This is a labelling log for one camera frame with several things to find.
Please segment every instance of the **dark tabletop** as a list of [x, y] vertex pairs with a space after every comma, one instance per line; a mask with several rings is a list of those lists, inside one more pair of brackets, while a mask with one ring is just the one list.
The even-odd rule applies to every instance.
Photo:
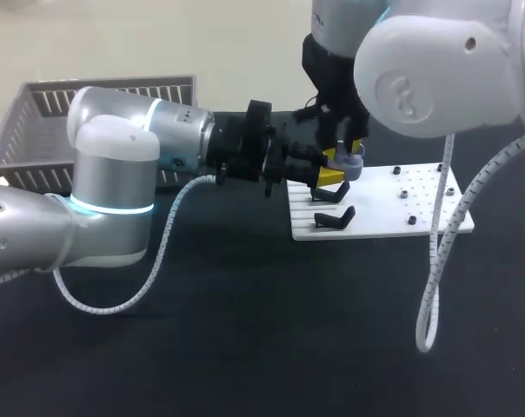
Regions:
[[[313, 128], [289, 133], [307, 140]], [[458, 136], [460, 185], [520, 134]], [[435, 162], [442, 146], [374, 123], [366, 161]], [[133, 295], [175, 195], [157, 199], [143, 261], [70, 269], [74, 295], [99, 307]], [[0, 416], [525, 416], [525, 156], [471, 211], [475, 232], [452, 252], [424, 355], [414, 334], [426, 237], [294, 242], [285, 185], [269, 200], [261, 185], [200, 186], [131, 314], [80, 314], [49, 275], [0, 288]]]

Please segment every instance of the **gray plastic basket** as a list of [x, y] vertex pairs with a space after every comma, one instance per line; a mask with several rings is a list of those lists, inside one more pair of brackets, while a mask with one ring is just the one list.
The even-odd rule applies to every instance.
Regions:
[[[37, 193], [71, 191], [74, 150], [66, 118], [76, 92], [88, 85], [196, 106], [194, 76], [26, 83], [0, 128], [0, 176], [11, 187]], [[183, 185], [189, 179], [161, 170], [158, 187]]]

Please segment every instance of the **white plate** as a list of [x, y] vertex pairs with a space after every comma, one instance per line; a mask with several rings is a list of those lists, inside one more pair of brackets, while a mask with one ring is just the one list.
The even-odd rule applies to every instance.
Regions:
[[[340, 204], [312, 202], [310, 190], [306, 185], [288, 182], [289, 212], [294, 239], [326, 241], [428, 235], [440, 178], [438, 163], [400, 167], [400, 175], [392, 173], [394, 166], [365, 168], [361, 178], [350, 184], [351, 190]], [[340, 184], [336, 184], [323, 188], [336, 191], [339, 187]], [[441, 233], [462, 198], [452, 170], [449, 172], [446, 189], [449, 188], [453, 188], [455, 193], [452, 196], [444, 196]], [[400, 197], [404, 189], [409, 192], [407, 199]], [[356, 216], [345, 230], [316, 227], [315, 213], [341, 217], [349, 206], [356, 208]], [[416, 225], [408, 223], [412, 215], [417, 217]], [[460, 233], [470, 233], [474, 227], [473, 219], [468, 214], [460, 227]]]

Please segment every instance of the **white floor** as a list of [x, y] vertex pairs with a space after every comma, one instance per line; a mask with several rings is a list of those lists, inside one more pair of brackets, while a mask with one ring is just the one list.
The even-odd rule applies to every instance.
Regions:
[[296, 109], [310, 0], [0, 0], [0, 122], [23, 82], [194, 74], [199, 105]]

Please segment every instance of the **mounting hole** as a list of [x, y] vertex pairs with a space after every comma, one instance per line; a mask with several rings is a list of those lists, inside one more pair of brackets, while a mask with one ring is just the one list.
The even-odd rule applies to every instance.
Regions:
[[467, 52], [473, 51], [477, 47], [477, 40], [474, 37], [469, 38], [465, 41], [465, 50]]

